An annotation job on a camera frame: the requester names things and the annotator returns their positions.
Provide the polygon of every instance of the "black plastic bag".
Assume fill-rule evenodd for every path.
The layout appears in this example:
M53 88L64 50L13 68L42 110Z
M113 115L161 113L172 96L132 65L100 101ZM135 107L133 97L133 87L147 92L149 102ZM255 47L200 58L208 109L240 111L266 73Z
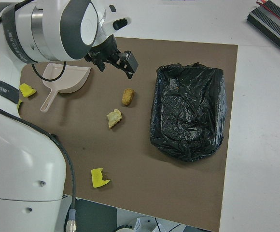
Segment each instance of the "black plastic bag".
M226 111L223 70L198 63L161 66L151 112L151 143L188 162L212 155L224 138Z

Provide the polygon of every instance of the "white robotic arm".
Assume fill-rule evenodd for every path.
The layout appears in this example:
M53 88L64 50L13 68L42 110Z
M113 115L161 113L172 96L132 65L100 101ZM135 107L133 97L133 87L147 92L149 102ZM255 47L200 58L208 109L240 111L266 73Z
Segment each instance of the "white robotic arm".
M131 52L120 53L113 36L129 23L100 0L0 2L0 232L54 231L66 174L62 154L69 160L51 134L20 119L22 68L85 57L101 71L107 62L131 78L138 64ZM75 231L72 223L67 231Z

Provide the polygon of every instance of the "black button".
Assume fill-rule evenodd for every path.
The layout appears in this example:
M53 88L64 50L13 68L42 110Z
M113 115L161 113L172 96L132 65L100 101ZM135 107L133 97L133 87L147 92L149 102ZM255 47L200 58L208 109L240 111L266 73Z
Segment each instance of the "black button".
M119 30L128 24L127 19L122 18L113 22L113 28Z
M112 12L116 12L116 8L113 5L110 5L109 7Z

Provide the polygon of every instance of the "dustpan handle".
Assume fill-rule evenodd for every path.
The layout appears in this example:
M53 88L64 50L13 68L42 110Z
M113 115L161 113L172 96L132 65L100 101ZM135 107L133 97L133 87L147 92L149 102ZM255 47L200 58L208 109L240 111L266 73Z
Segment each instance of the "dustpan handle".
M44 101L43 105L40 108L40 111L42 112L47 112L48 109L50 108L54 98L56 97L58 93L58 90L51 90L51 92L49 93L47 99Z

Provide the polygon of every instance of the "brown cardboard sheet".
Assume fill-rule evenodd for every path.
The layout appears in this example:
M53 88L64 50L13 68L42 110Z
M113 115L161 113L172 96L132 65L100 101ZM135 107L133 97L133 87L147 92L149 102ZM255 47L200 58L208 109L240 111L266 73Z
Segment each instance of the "brown cardboard sheet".
M100 72L84 60L68 62L92 67L87 82L77 92L58 94L49 111L42 113L40 107L50 89L26 66L21 82L33 86L37 93L28 99L22 97L21 117L58 135L75 166L77 197L218 231L238 47L130 38L117 38L117 43L121 51L131 50L139 63L132 80L109 64ZM156 69L196 62L224 71L228 113L218 152L185 163L150 144L150 114ZM42 73L46 65L36 67ZM125 88L136 92L127 107L121 103ZM123 119L108 129L106 115L114 109L122 112ZM91 169L100 167L104 168L104 179L111 182L93 188ZM69 170L65 193L71 194Z

